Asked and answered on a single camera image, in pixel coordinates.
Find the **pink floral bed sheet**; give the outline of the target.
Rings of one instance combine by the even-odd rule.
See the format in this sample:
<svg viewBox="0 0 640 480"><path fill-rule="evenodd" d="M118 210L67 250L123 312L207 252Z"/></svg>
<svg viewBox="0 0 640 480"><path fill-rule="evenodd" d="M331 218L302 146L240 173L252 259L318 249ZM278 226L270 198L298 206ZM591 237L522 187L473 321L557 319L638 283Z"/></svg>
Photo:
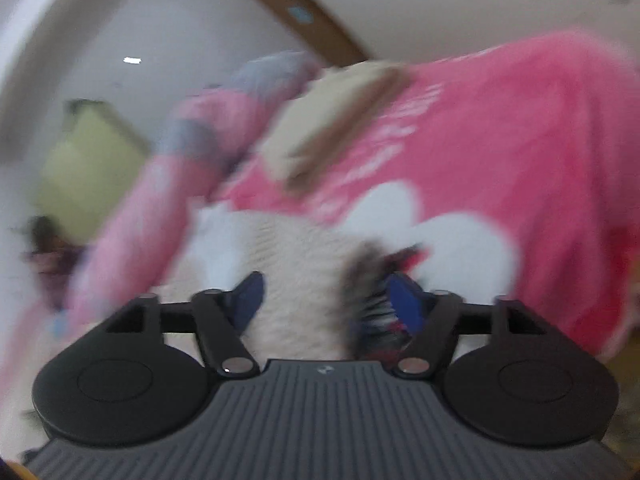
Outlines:
<svg viewBox="0 0 640 480"><path fill-rule="evenodd" d="M237 210L418 244L412 277L488 304L521 299L609 359L639 321L639 64L582 30L419 64L308 194L254 156Z"/></svg>

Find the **folded cream garment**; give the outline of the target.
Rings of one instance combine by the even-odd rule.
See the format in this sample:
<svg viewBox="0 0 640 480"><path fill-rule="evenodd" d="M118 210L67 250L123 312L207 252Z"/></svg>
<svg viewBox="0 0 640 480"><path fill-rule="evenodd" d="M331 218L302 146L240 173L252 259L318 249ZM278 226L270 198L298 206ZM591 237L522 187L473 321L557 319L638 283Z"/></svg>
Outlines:
<svg viewBox="0 0 640 480"><path fill-rule="evenodd" d="M311 191L321 175L410 82L408 67L367 61L322 70L271 124L260 156L285 193Z"/></svg>

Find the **brown wooden door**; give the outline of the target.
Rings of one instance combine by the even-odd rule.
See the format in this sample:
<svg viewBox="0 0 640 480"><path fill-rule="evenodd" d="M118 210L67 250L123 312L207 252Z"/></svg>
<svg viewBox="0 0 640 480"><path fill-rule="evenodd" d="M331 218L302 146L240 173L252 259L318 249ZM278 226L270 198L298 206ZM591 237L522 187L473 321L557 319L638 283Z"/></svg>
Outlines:
<svg viewBox="0 0 640 480"><path fill-rule="evenodd" d="M316 0L257 1L295 32L316 55L332 65L349 66L371 57Z"/></svg>

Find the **beige white checked knit jacket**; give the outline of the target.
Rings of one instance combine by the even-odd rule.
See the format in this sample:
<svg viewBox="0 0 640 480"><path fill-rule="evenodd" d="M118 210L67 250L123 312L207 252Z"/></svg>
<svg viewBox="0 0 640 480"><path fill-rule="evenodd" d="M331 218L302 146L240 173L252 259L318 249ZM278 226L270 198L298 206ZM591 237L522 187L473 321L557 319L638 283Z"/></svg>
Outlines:
<svg viewBox="0 0 640 480"><path fill-rule="evenodd" d="M206 288L232 289L257 271L264 299L235 327L258 362L363 359L402 341L383 296L389 270L373 240L218 204L193 209L186 244L156 290L182 301Z"/></svg>

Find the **yellow wardrobe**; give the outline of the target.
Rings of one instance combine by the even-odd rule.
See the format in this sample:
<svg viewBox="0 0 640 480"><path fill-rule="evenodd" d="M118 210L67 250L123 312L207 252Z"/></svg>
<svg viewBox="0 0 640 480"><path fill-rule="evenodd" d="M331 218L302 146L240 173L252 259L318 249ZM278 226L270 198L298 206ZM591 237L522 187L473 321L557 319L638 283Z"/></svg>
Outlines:
<svg viewBox="0 0 640 480"><path fill-rule="evenodd" d="M149 142L110 103L70 100L62 138L40 170L36 209L73 242L86 244L131 188L149 154Z"/></svg>

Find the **pink grey floral duvet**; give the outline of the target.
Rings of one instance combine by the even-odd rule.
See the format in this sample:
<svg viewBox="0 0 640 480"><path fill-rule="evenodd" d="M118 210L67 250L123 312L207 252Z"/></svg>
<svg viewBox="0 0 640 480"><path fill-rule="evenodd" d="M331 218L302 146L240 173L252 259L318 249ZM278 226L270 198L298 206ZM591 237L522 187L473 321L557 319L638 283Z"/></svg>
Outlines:
<svg viewBox="0 0 640 480"><path fill-rule="evenodd" d="M320 70L306 52L270 54L182 101L137 181L89 245L63 242L46 217L30 220L23 260L40 296L18 320L2 356L3 391L14 385L48 312L62 316L64 333L75 333L160 284L188 232L192 202L215 197L278 110Z"/></svg>

